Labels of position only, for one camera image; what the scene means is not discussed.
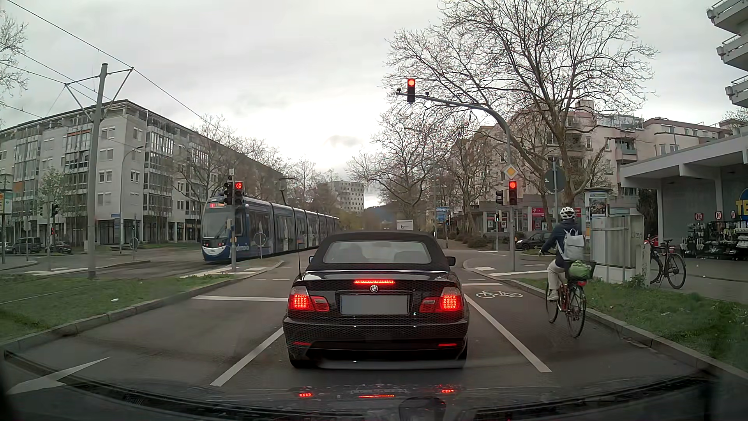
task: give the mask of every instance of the bicycle symbol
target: bicycle symbol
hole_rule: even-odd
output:
[[[519,298],[519,297],[522,297],[522,294],[519,294],[518,292],[504,292],[504,291],[481,291],[475,295],[476,297],[481,297],[481,298],[495,298],[495,297]]]

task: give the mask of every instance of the bike lane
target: bike lane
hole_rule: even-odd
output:
[[[561,387],[606,382],[607,387],[616,388],[695,372],[651,348],[619,338],[590,319],[586,320],[580,337],[573,339],[563,314],[559,314],[555,323],[548,323],[544,299],[480,271],[456,272],[460,279],[466,279],[462,285],[473,307],[471,319],[485,317],[482,313],[494,318],[548,367],[553,382]]]

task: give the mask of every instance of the convertible soft top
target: convertible soft top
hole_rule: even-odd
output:
[[[338,241],[417,241],[426,246],[431,255],[431,263],[325,263],[322,257],[327,253],[330,245]],[[449,272],[450,264],[441,247],[434,239],[432,234],[419,231],[344,231],[333,235],[328,235],[319,248],[314,253],[312,261],[307,266],[307,271],[315,270],[363,270],[363,269],[382,269],[382,270],[433,270],[439,272]]]

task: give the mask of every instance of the green bag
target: green bag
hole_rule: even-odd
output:
[[[576,261],[568,269],[572,279],[592,279],[592,266],[583,261]]]

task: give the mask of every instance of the license plate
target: license plate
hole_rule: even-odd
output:
[[[341,295],[342,315],[407,315],[407,295]]]

